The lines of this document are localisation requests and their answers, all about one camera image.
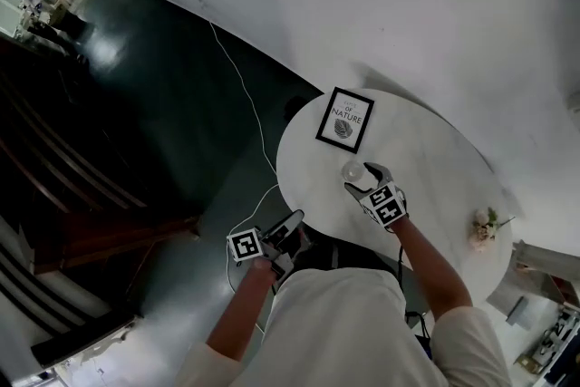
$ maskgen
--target table top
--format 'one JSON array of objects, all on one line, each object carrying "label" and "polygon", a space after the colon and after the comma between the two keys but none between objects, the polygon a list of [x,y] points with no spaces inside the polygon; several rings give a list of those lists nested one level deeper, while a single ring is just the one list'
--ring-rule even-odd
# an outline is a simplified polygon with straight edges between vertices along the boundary
[{"label": "table top", "polygon": [[[455,128],[423,107],[387,92],[356,89],[374,107],[357,154],[315,138],[330,93],[309,102],[290,121],[278,147],[280,190],[291,209],[317,231],[398,258],[399,240],[368,218],[344,189],[349,160],[386,166],[405,192],[413,223],[463,278],[474,303],[485,300],[508,269],[509,224],[484,252],[470,245],[478,208],[493,207],[508,219],[502,188],[478,151]],[[367,172],[361,187],[370,187]]]}]

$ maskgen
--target framed picture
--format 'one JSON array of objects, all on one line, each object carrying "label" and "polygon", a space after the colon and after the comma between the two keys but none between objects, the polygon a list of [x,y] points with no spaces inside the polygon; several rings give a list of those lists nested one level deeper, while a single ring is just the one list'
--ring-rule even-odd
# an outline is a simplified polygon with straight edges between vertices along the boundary
[{"label": "framed picture", "polygon": [[356,153],[373,105],[374,102],[366,97],[334,88],[316,138]]}]

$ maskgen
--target dark green floor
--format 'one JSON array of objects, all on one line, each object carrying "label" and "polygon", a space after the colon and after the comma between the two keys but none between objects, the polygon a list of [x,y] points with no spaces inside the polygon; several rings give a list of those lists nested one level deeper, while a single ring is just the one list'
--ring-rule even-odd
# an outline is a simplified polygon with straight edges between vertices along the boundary
[{"label": "dark green floor", "polygon": [[[190,345],[208,336],[232,296],[227,233],[276,177],[239,78],[207,21],[163,0],[87,0],[79,15],[90,24],[79,48],[103,94],[92,106],[115,144],[153,197],[204,211],[198,242],[171,240],[144,267],[131,295],[144,319],[126,342],[96,359],[111,387],[171,385]],[[285,105],[320,92],[217,33],[254,97],[275,162]],[[268,227],[288,212],[275,189],[248,225]],[[243,274],[243,267],[230,269],[234,286]],[[261,325],[268,311],[269,302]],[[259,341],[255,331],[250,355]]]},{"label": "dark green floor", "polygon": [[[81,50],[114,102],[109,127],[122,123],[122,152],[151,189],[207,207],[258,137],[239,77],[209,23],[164,0],[86,0],[79,15],[90,25]],[[252,46],[217,33],[265,119],[266,150],[276,160],[285,104],[320,92]],[[260,174],[275,180],[267,169]]]}]

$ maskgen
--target black picture frame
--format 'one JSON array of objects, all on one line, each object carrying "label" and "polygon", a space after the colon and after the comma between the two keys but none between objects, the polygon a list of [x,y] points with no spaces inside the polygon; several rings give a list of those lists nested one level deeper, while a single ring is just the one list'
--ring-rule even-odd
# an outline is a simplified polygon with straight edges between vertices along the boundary
[{"label": "black picture frame", "polygon": [[[346,145],[346,144],[341,144],[340,142],[338,142],[336,140],[328,139],[325,136],[323,136],[323,131],[324,131],[324,128],[326,127],[326,123],[328,122],[328,117],[330,115],[331,109],[333,108],[336,96],[339,93],[347,95],[351,99],[365,102],[369,105],[367,112],[364,115],[364,120],[363,120],[362,125],[361,125],[361,132],[359,133],[359,136],[354,144],[354,147],[351,147],[350,145]],[[320,123],[320,127],[318,128],[318,132],[316,133],[316,139],[321,140],[322,142],[326,142],[327,144],[334,145],[335,147],[338,147],[339,149],[347,150],[347,151],[350,151],[351,153],[357,153],[359,151],[359,147],[361,146],[361,142],[363,141],[364,132],[366,131],[366,126],[369,122],[369,118],[371,117],[373,105],[374,105],[374,101],[372,101],[371,99],[368,99],[366,97],[362,97],[361,95],[358,95],[358,94],[350,92],[350,91],[346,91],[345,89],[335,87],[333,90],[333,94],[331,95],[330,101],[328,102],[328,106],[326,107],[326,111],[324,112],[323,120]]]}]

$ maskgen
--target flower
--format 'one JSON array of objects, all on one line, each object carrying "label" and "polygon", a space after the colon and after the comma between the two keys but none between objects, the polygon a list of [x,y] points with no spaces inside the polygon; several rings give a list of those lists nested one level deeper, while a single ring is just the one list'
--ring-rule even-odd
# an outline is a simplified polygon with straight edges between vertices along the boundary
[{"label": "flower", "polygon": [[479,209],[475,212],[469,233],[469,243],[477,252],[483,252],[490,241],[496,239],[499,229],[498,214],[493,208]]},{"label": "flower", "polygon": [[489,222],[489,214],[484,209],[479,209],[475,212],[475,220],[481,225],[485,226]]}]

